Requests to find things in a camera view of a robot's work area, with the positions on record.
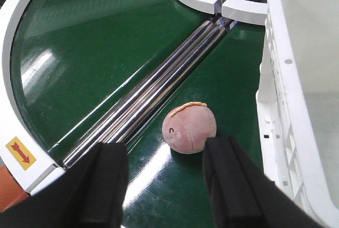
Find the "metal roller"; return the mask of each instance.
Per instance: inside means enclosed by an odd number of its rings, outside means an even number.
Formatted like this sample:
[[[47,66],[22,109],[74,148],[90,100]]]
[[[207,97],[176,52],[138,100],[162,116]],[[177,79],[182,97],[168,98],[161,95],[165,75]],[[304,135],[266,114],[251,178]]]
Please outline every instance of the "metal roller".
[[[231,21],[220,25],[215,23],[217,20],[205,21],[125,98],[109,109],[63,159],[64,168],[70,168],[98,142],[128,141],[226,34]]]

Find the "plastic bin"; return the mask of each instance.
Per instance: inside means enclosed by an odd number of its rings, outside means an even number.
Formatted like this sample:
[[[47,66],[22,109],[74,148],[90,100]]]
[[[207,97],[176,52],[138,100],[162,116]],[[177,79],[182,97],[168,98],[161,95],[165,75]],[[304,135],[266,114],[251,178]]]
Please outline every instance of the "plastic bin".
[[[256,96],[264,171],[320,224],[339,227],[339,0],[267,3]]]

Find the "stuffed toy face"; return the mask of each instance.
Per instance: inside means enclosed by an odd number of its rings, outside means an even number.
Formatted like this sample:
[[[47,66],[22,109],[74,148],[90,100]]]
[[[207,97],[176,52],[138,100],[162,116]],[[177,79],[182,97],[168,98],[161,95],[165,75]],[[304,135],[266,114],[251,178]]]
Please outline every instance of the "stuffed toy face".
[[[165,142],[182,154],[193,154],[204,149],[208,137],[215,137],[216,120],[205,103],[189,102],[173,109],[162,127]]]

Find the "green conveyor belt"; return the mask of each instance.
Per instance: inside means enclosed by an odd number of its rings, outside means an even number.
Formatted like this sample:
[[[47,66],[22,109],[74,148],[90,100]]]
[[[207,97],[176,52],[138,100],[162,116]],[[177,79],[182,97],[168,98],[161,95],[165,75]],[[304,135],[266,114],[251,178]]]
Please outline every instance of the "green conveyor belt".
[[[32,0],[11,55],[31,133],[60,161],[206,17],[177,0]]]
[[[237,24],[129,146],[126,228],[214,227],[202,154],[176,153],[162,138],[163,119],[177,106],[206,102],[216,117],[217,136],[235,135],[262,167],[255,93],[263,39],[263,27]]]
[[[206,17],[177,0],[33,0],[11,57],[30,131],[60,161]],[[255,92],[263,39],[263,27],[237,24],[133,139],[126,228],[214,227],[202,154],[175,153],[162,139],[162,121],[174,107],[206,102],[217,135],[235,135],[262,167]]]

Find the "warning label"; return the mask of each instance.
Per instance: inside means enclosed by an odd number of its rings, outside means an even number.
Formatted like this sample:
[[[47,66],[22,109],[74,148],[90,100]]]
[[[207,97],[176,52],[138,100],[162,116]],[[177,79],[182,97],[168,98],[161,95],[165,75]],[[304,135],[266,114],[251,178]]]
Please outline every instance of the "warning label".
[[[37,160],[17,137],[12,139],[6,147],[24,170],[27,170]]]

